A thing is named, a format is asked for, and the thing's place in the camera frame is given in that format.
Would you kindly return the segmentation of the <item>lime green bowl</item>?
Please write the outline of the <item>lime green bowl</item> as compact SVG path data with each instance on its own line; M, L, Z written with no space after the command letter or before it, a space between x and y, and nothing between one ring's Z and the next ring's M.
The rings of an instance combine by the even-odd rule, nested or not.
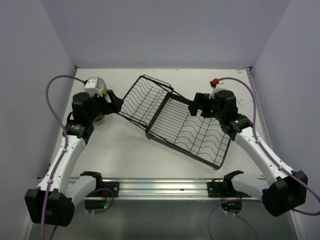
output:
M107 87L105 86L105 87L103 88L102 92L101 92L104 97L107 95L107 91L108 91L108 89L107 89Z

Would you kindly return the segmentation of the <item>red patterned bowl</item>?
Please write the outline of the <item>red patterned bowl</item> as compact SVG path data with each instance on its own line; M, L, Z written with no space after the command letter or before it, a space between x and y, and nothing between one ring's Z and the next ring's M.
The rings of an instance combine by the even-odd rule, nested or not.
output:
M104 118L104 115L99 115L93 122L97 123L99 121L101 121Z

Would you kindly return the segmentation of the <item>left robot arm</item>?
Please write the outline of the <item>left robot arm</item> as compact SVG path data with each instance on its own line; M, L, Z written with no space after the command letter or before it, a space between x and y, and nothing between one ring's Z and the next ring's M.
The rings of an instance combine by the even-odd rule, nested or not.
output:
M94 121L100 115L118 114L122 109L124 101L112 90L106 93L107 96L91 96L80 92L73 96L58 153L39 185L28 189L24 197L33 223L66 227L87 195L96 197L105 190L99 172L84 171L73 185L69 180L94 131Z

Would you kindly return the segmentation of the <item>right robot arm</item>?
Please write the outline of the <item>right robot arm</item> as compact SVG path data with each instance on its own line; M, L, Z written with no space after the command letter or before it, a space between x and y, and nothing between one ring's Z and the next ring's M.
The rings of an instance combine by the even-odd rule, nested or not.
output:
M222 182L213 182L214 190L231 197L238 192L252 196L274 217L305 203L307 175L286 165L257 135L253 123L238 112L232 91L221 90L214 97L197 92L188 109L192 116L201 111L203 118L218 120L222 131L249 155L265 177L256 179L237 170L225 175Z

